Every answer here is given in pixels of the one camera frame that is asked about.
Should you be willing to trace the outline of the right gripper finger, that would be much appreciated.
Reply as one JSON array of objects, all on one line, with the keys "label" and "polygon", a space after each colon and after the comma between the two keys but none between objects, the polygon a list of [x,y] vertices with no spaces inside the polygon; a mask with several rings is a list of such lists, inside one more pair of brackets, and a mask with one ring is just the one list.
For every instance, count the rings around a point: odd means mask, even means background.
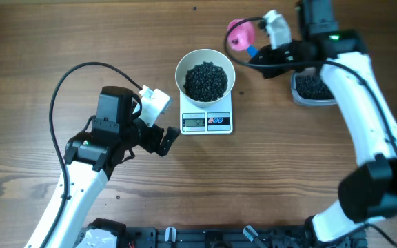
[{"label": "right gripper finger", "polygon": [[250,61],[249,67],[260,72],[264,78],[271,77],[271,67],[269,65],[255,64]]},{"label": "right gripper finger", "polygon": [[270,64],[270,51],[271,47],[269,46],[264,46],[262,48],[256,48],[254,46],[248,47],[248,54],[250,56],[249,63],[257,65]]}]

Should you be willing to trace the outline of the pink scoop blue handle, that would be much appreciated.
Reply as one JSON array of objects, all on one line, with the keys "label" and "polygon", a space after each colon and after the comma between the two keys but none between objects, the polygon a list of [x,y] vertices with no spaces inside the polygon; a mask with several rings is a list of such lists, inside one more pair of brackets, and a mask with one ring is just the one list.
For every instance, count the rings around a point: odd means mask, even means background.
[{"label": "pink scoop blue handle", "polygon": [[251,22],[242,23],[233,29],[228,36],[228,43],[236,52],[245,51],[251,58],[255,57],[258,50],[253,46],[256,36],[255,29]]}]

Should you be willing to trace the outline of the white digital kitchen scale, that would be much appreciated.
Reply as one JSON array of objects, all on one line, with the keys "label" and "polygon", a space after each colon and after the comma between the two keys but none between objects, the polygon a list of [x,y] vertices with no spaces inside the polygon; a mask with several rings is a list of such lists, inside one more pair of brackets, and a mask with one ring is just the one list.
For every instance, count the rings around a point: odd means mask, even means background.
[{"label": "white digital kitchen scale", "polygon": [[233,131],[231,94],[209,107],[198,107],[181,93],[180,127],[183,135],[231,134]]}]

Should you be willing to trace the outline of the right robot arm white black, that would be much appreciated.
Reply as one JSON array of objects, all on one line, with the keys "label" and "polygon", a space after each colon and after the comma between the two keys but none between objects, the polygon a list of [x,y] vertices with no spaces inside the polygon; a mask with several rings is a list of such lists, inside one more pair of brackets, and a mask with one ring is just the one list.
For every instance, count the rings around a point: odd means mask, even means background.
[{"label": "right robot arm white black", "polygon": [[359,33],[338,27],[328,1],[300,1],[297,9],[297,41],[277,11],[259,19],[271,46],[250,66],[272,77],[288,70],[317,69],[347,124],[358,167],[340,182],[337,201],[309,224],[315,242],[326,245],[397,216],[397,123]]}]

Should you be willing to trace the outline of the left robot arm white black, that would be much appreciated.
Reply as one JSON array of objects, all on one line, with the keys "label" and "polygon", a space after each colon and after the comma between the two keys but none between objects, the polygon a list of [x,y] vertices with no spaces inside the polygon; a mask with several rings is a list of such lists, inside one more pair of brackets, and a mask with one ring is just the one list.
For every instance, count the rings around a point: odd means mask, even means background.
[{"label": "left robot arm white black", "polygon": [[103,87],[96,115],[88,122],[91,131],[67,142],[59,181],[27,247],[71,247],[114,168],[134,158],[134,147],[167,155],[180,131],[163,129],[155,121],[171,102],[158,89],[143,87],[134,93]]}]

